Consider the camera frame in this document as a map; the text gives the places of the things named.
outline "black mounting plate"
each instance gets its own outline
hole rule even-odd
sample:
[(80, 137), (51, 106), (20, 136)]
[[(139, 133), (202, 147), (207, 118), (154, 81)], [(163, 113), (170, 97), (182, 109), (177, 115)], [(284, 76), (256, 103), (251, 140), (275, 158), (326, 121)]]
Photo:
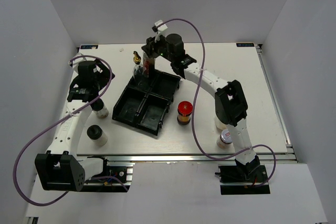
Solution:
[[(104, 166), (104, 170), (101, 174), (98, 174), (94, 177), (102, 177), (102, 176), (115, 176), (122, 183), (127, 182), (127, 167), (126, 166)], [(122, 186), (113, 186), (112, 183), (118, 183), (115, 180), (108, 182), (108, 179), (104, 180), (88, 180), (84, 183), (84, 186), (81, 192), (96, 192), (96, 193), (125, 193), (125, 189)]]
[(270, 194), (267, 183), (260, 187), (251, 186), (255, 181), (258, 185), (268, 178), (264, 165), (260, 165), (248, 179), (235, 165), (220, 166), (219, 170), (216, 175), (221, 178), (221, 195)]

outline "metal frame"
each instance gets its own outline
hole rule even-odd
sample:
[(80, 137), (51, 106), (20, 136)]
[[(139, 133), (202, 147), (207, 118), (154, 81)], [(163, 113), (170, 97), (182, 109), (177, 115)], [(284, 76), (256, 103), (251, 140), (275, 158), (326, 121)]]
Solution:
[(22, 220), (22, 224), (37, 224), (38, 217), (25, 217)]
[[(229, 154), (214, 155), (215, 157), (225, 157)], [(258, 154), (261, 164), (273, 164), (273, 156), (268, 153)], [(110, 166), (127, 166), (127, 182), (125, 185), (131, 185), (133, 178), (133, 167), (136, 163), (180, 163), (180, 162), (196, 162), (199, 164), (206, 164), (209, 162), (218, 165), (235, 165), (234, 158), (225, 161), (213, 161), (203, 155), (150, 155), (150, 156), (106, 156)], [(297, 164), (296, 156), (291, 145), (287, 145), (287, 153), (276, 154), (277, 163), (279, 164)], [(86, 183), (87, 185), (97, 185), (95, 183)], [(112, 183), (113, 186), (121, 186), (118, 183)]]
[(272, 86), (269, 82), (268, 76), (267, 76), (267, 71), (266, 71), (266, 68), (265, 68), (265, 65), (264, 65), (264, 62), (263, 62), (263, 59), (262, 59), (263, 58), (262, 57), (263, 56), (262, 49), (259, 46), (256, 46), (256, 49), (257, 49), (261, 69), (262, 69), (262, 71), (264, 73), (264, 76), (265, 76), (267, 87), (268, 87), (269, 93), (271, 95), (271, 99), (272, 99), (272, 102), (273, 102), (273, 105), (274, 105), (274, 108), (275, 108), (275, 112), (276, 112), (278, 121), (279, 121), (280, 126), (281, 126), (282, 133), (283, 133), (284, 137), (286, 138), (286, 144), (291, 144), (291, 141), (290, 141), (290, 138), (289, 138), (289, 135), (288, 135), (288, 131), (287, 131), (287, 128), (286, 128), (286, 125), (285, 125), (285, 122), (284, 122), (284, 118), (282, 117), (281, 110), (279, 108), (278, 100), (276, 99), (276, 97), (274, 95), (273, 88), (272, 88)]

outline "red lid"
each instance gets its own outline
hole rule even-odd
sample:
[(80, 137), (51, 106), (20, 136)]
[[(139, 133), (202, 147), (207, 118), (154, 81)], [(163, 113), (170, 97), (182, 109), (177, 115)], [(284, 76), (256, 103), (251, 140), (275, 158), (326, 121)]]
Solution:
[(190, 102), (180, 102), (177, 111), (183, 116), (190, 115), (193, 112), (193, 105)]

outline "label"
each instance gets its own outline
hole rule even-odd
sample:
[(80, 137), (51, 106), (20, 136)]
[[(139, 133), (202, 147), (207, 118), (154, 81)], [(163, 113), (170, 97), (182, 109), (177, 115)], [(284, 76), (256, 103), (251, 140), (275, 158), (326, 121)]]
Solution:
[(81, 45), (80, 49), (98, 49), (98, 45)]
[(254, 47), (254, 43), (236, 43), (237, 47)]

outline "black lid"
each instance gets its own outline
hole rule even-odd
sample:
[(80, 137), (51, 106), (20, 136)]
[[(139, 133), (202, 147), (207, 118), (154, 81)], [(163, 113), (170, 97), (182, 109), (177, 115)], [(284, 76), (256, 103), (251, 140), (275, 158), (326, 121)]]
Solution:
[(100, 111), (104, 108), (104, 102), (100, 98), (91, 104), (91, 108), (93, 111)]
[(88, 137), (92, 140), (97, 140), (102, 136), (103, 130), (98, 125), (92, 125), (88, 128), (86, 133), (88, 134)]

